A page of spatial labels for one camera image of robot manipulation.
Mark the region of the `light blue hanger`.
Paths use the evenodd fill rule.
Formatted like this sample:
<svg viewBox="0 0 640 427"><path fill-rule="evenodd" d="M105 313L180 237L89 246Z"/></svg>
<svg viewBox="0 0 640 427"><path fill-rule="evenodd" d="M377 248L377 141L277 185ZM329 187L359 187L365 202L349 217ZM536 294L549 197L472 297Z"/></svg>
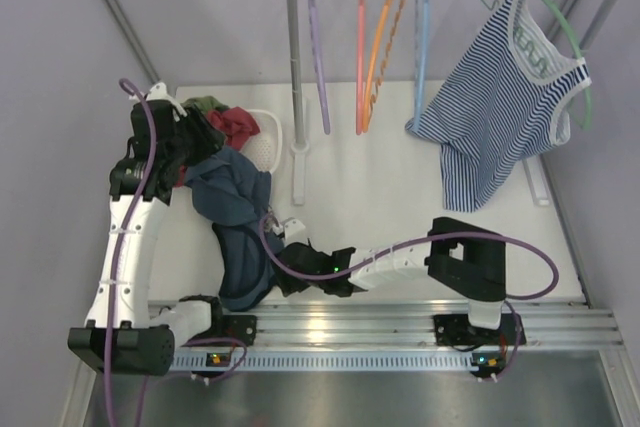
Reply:
<svg viewBox="0 0 640 427"><path fill-rule="evenodd" d="M418 132L419 121L424 111L425 83L429 57L429 0L414 0L414 113L411 131Z"/></svg>

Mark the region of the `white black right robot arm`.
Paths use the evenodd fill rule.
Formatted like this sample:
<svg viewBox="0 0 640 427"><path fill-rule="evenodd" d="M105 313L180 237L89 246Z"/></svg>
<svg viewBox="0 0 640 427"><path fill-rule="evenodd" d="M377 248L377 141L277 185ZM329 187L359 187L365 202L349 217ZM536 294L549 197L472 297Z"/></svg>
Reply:
<svg viewBox="0 0 640 427"><path fill-rule="evenodd" d="M426 236L381 249L348 247L330 254L310 243L290 242L271 260L285 278L314 285L328 295L350 297L390 284L430 279L467 300L467 319L444 338L452 346L502 339L507 300L506 239L449 217L439 217Z"/></svg>

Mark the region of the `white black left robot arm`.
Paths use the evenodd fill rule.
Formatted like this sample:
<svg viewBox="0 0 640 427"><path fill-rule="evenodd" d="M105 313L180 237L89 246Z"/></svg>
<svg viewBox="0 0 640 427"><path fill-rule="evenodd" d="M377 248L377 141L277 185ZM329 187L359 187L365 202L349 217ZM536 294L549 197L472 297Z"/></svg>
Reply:
<svg viewBox="0 0 640 427"><path fill-rule="evenodd" d="M195 107L167 100L137 103L133 135L112 169L110 228L103 271L83 326L67 345L96 372L163 376L177 348L197 337L214 344L226 321L214 296L191 295L157 317L149 314L156 242L182 168L217 153L224 135Z"/></svg>

